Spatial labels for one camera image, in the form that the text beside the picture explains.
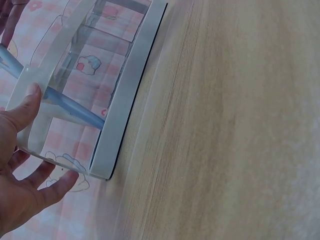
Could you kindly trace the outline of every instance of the cartoon bear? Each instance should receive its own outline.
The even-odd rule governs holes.
[[[96,56],[81,56],[78,59],[76,69],[87,75],[94,75],[101,66],[101,61]]]
[[[55,162],[64,164],[68,167],[79,169],[80,171],[85,172],[86,169],[79,163],[78,160],[72,158],[68,154],[63,154],[62,156],[56,156],[53,152],[48,151],[45,154],[45,158],[51,159]],[[50,180],[46,182],[46,186],[49,187],[55,182],[57,182],[69,169],[64,167],[55,166],[55,169],[50,174]],[[79,178],[76,181],[75,185],[71,188],[70,192],[79,192],[83,190],[87,190],[90,187],[89,182],[86,180],[86,176],[83,173],[79,173]]]

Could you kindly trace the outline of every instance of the wooden table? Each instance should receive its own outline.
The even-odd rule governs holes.
[[[170,1],[92,239],[320,239],[319,122],[318,0]]]

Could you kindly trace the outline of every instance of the clear plastic box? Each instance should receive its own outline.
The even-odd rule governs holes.
[[[43,93],[39,114],[18,134],[18,146],[63,168],[110,179],[165,9],[162,0],[70,0],[21,71],[8,101],[7,110],[19,105],[32,82]],[[51,140],[63,128],[74,132],[66,140],[74,147],[81,148],[83,135],[90,139],[81,143],[86,166],[77,168],[44,152],[44,147],[68,146]]]

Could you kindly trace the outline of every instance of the human hand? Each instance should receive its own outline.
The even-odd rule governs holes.
[[[0,238],[26,223],[31,217],[59,202],[74,186],[79,174],[68,171],[50,187],[37,190],[55,165],[43,161],[27,178],[17,180],[13,172],[29,155],[16,148],[17,133],[36,117],[41,90],[32,84],[20,106],[0,111]]]
[[[16,25],[30,0],[0,0],[0,35],[1,44],[8,47]]]

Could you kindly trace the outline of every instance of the pink checkered paper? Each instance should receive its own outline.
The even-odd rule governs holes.
[[[59,32],[68,14],[80,0],[31,0],[21,16],[13,41],[18,50],[17,59],[23,64],[37,66],[48,50],[50,43]],[[120,15],[117,19],[98,22],[97,27],[125,41],[108,40],[110,35],[92,34],[87,40],[72,72],[66,82],[63,93],[81,103],[98,116],[105,118],[111,95],[128,52],[131,41],[143,16],[129,9],[116,6]],[[100,61],[94,76],[88,75],[92,69],[91,57]],[[15,85],[15,79],[0,69],[0,108],[5,107]],[[91,159],[99,131],[94,127],[82,126],[53,119],[48,133],[43,155],[49,155],[57,161],[68,161],[72,167],[86,170]],[[41,160],[32,157],[14,173],[17,179],[23,179],[32,173]],[[65,169],[56,166],[52,174],[40,188],[50,186]],[[92,177],[80,175],[79,181],[65,198],[33,217],[25,225],[3,237],[5,240],[84,240],[97,227],[101,214],[116,215],[113,209],[100,204],[101,191],[105,182]],[[108,226],[103,228],[106,236],[111,234]]]

